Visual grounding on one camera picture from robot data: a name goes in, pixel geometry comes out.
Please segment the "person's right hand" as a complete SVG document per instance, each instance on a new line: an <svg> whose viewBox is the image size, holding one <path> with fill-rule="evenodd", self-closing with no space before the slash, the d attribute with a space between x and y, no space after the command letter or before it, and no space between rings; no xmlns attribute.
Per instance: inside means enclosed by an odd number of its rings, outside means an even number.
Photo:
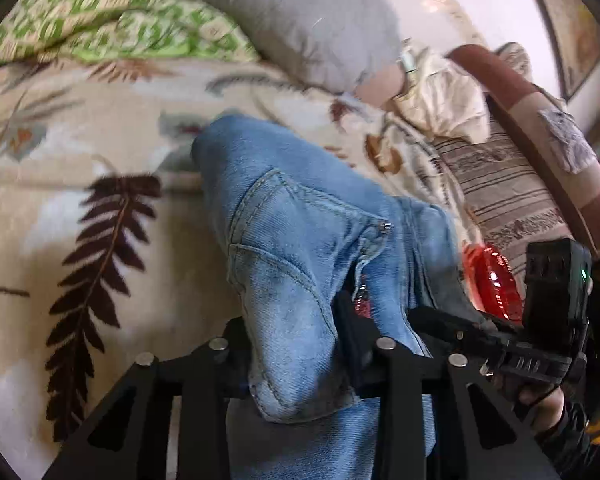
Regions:
<svg viewBox="0 0 600 480"><path fill-rule="evenodd" d="M535 434L552 429L562 418L565 395L559 386L543 392L524 389L518 400L530 408L530 428Z"/></svg>

